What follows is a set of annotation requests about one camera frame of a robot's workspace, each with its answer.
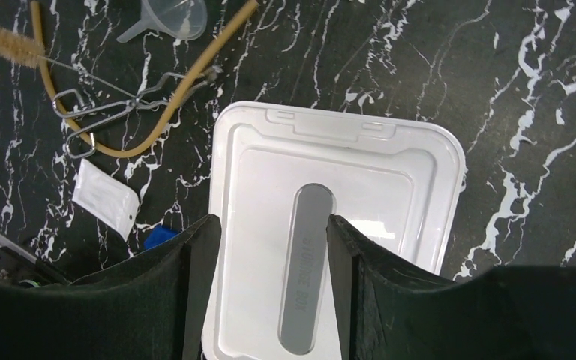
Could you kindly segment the blue capped clear tube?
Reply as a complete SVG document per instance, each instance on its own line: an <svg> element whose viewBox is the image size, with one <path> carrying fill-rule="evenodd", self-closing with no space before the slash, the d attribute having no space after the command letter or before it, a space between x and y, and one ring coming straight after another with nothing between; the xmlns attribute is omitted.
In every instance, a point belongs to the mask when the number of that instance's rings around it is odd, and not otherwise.
<svg viewBox="0 0 576 360"><path fill-rule="evenodd" d="M162 245L164 242L173 239L179 234L179 232L169 229L165 226L157 225L152 229L152 231L148 234L145 241L143 242L144 249L150 250L152 248L157 247L158 245Z"/></svg>

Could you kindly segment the brown bristle tube brush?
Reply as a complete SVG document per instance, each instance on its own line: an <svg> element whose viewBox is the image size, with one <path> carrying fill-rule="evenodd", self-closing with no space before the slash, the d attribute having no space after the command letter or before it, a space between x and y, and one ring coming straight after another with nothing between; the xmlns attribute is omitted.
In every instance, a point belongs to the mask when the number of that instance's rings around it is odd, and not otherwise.
<svg viewBox="0 0 576 360"><path fill-rule="evenodd" d="M65 64L58 60L46 56L45 49L42 45L34 39L27 37L23 34L15 33L9 29L0 26L0 57L7 59L18 65L26 66L28 68L39 68L42 64L51 63L63 68L71 69L83 76L89 77L111 89L121 92L124 95L132 97L133 95L124 89L113 85L111 82L93 75L88 70L79 69L71 64Z"/></svg>

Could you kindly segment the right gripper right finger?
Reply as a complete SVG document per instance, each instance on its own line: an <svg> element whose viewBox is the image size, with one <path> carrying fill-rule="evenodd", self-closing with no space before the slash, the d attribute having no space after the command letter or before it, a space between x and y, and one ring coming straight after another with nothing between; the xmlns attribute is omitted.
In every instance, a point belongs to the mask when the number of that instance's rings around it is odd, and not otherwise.
<svg viewBox="0 0 576 360"><path fill-rule="evenodd" d="M344 359L576 359L576 267L497 266L457 283L326 228Z"/></svg>

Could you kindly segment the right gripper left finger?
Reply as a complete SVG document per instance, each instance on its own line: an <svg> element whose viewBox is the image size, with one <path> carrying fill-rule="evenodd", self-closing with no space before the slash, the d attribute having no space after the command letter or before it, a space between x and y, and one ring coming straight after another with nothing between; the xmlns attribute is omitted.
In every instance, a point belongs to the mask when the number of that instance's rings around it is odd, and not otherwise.
<svg viewBox="0 0 576 360"><path fill-rule="evenodd" d="M69 284L0 283L0 359L199 359L220 243L209 214Z"/></svg>

